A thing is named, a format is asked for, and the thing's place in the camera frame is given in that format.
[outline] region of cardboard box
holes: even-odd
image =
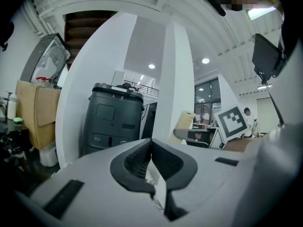
[[[43,149],[55,140],[55,121],[61,90],[44,88],[33,83],[18,81],[17,116],[29,129],[30,141]]]
[[[223,150],[244,152],[249,143],[256,142],[258,140],[261,141],[262,139],[261,138],[233,139],[226,144]]]
[[[181,116],[179,120],[176,123],[175,129],[185,129],[188,130],[190,126],[193,123],[193,120],[195,118],[196,114],[189,112],[189,111],[183,111],[181,113]],[[171,133],[169,137],[169,141],[173,143],[181,143],[183,140],[178,139],[175,135],[174,132]]]

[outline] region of white wall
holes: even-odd
[[[7,50],[0,50],[0,96],[6,96],[6,91],[15,92],[17,80],[40,40],[21,10],[15,13],[11,21],[15,25],[14,33],[8,40]]]
[[[64,82],[56,116],[56,146],[60,167],[79,158],[83,123],[95,83],[111,84],[123,70],[137,16],[117,13],[85,43]]]
[[[67,77],[67,73],[68,73],[68,69],[67,69],[67,66],[65,66],[63,68],[62,72],[61,72],[60,77],[59,77],[58,86],[63,87],[65,79]]]
[[[176,22],[166,27],[161,81],[153,138],[168,139],[181,113],[195,100],[193,60],[186,29]]]
[[[257,99],[258,122],[261,133],[269,133],[277,128],[279,118],[271,98]]]
[[[254,118],[258,118],[258,108],[257,108],[257,99],[268,98],[268,92],[261,92],[256,94],[248,94],[239,97],[239,103],[244,110],[246,107],[250,109],[250,112]]]
[[[238,104],[238,99],[230,87],[229,83],[225,80],[222,74],[218,75],[221,95],[221,107],[223,110]]]
[[[155,96],[151,96],[151,95],[143,95],[143,99],[144,99],[144,105],[150,104],[150,103],[154,103],[158,101],[158,98]]]
[[[149,85],[148,85],[149,82],[153,79],[153,78],[143,74],[144,76],[143,76],[143,79],[141,80],[140,79],[141,76],[142,76],[141,73],[139,73],[137,71],[126,70],[125,68],[124,68],[124,72],[125,72],[124,80],[131,81],[131,82],[134,82],[134,83],[140,82],[141,85],[145,85],[145,86],[148,86],[148,87],[149,87]]]
[[[150,79],[150,81],[146,84],[147,87],[152,87],[152,82],[154,81],[154,78]]]
[[[155,79],[154,89],[160,90],[160,80],[159,79]]]

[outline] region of window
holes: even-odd
[[[197,85],[195,86],[195,91],[196,91],[196,96],[195,96],[196,103],[221,101],[219,79],[215,79]]]
[[[210,83],[204,83],[196,86],[196,102],[203,103],[211,99]]]
[[[214,114],[221,111],[221,102],[218,103],[212,103],[212,120],[211,122],[214,120]]]
[[[221,94],[220,94],[220,85],[219,85],[219,79],[213,80],[211,81],[211,89],[212,89],[212,96],[213,96],[213,100],[214,99],[220,99],[221,98]]]
[[[214,113],[221,110],[219,79],[195,86],[196,122],[210,124]]]

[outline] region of white shirt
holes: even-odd
[[[246,120],[247,120],[250,128],[245,132],[244,136],[248,137],[248,136],[251,136],[251,134],[252,134],[251,130],[254,126],[254,117],[252,116],[252,114],[250,114],[249,116],[246,116]]]

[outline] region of white bottle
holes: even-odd
[[[17,113],[17,95],[11,94],[9,96],[9,105],[8,105],[8,119],[14,119]]]

